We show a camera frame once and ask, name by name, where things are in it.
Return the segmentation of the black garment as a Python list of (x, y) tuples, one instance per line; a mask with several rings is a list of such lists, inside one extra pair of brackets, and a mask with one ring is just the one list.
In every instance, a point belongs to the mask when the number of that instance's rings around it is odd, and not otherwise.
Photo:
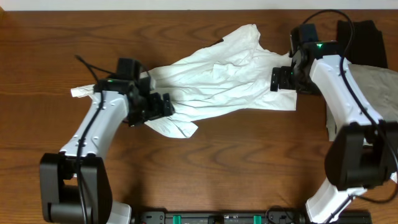
[(354, 38), (346, 58), (357, 65), (388, 68), (382, 32), (372, 20), (354, 22)]

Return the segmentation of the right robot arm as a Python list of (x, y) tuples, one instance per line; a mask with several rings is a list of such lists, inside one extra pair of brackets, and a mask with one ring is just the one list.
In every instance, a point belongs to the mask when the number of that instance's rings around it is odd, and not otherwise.
[(324, 161), (326, 179), (305, 206), (311, 223), (333, 223), (363, 193), (397, 172), (397, 122), (369, 104), (336, 42), (293, 42), (289, 66), (275, 67), (271, 90), (321, 94), (336, 136)]

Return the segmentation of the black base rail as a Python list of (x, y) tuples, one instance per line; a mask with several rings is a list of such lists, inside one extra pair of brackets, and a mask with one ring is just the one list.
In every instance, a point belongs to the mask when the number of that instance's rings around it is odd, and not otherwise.
[(256, 211), (170, 212), (146, 210), (132, 216), (132, 224), (372, 224), (365, 210), (322, 213), (316, 215), (299, 208), (273, 206)]

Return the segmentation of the white t-shirt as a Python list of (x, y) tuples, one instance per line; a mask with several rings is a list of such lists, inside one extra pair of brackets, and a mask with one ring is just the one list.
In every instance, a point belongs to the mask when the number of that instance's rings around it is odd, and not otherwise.
[(256, 25), (241, 26), (220, 43), (152, 69), (155, 91), (170, 95), (175, 113), (146, 125), (168, 138), (190, 138), (197, 120), (240, 109), (294, 111), (295, 91), (271, 91), (272, 69), (291, 59), (263, 49), (260, 36)]

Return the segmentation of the grey garment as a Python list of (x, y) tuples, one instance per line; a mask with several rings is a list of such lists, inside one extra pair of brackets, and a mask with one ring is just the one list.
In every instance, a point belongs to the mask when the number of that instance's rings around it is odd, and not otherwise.
[[(338, 75), (338, 66), (331, 67), (323, 60), (317, 62), (312, 80), (319, 87), (327, 104), (326, 128), (330, 141), (347, 124), (357, 122), (368, 125), (365, 115)], [(387, 68), (349, 64), (346, 79), (355, 95), (375, 121), (397, 121), (397, 72)]]

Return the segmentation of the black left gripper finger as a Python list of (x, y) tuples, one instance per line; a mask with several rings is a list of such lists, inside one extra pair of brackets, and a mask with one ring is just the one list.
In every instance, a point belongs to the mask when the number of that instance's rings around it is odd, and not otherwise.
[(172, 116), (175, 113), (175, 108), (170, 100), (170, 95), (168, 93), (163, 94), (163, 114), (164, 116)]
[(164, 116), (164, 102), (159, 93), (152, 93), (148, 98), (149, 111), (147, 112), (148, 120), (159, 119)]

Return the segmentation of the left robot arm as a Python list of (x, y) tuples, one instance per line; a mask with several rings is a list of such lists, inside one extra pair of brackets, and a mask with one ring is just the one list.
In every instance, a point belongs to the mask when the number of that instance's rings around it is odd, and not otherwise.
[(40, 160), (42, 214), (49, 223), (131, 223), (130, 205), (113, 200), (104, 160), (120, 124), (138, 126), (174, 113), (170, 96), (139, 81), (106, 78), (93, 87), (91, 106), (58, 153)]

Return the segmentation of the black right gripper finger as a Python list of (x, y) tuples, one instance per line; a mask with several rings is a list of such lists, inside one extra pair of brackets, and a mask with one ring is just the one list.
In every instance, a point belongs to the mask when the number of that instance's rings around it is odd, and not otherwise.
[(282, 66), (279, 71), (279, 88), (284, 90), (293, 89), (292, 68)]
[(271, 74), (270, 91), (278, 91), (279, 89), (280, 67), (274, 67)]

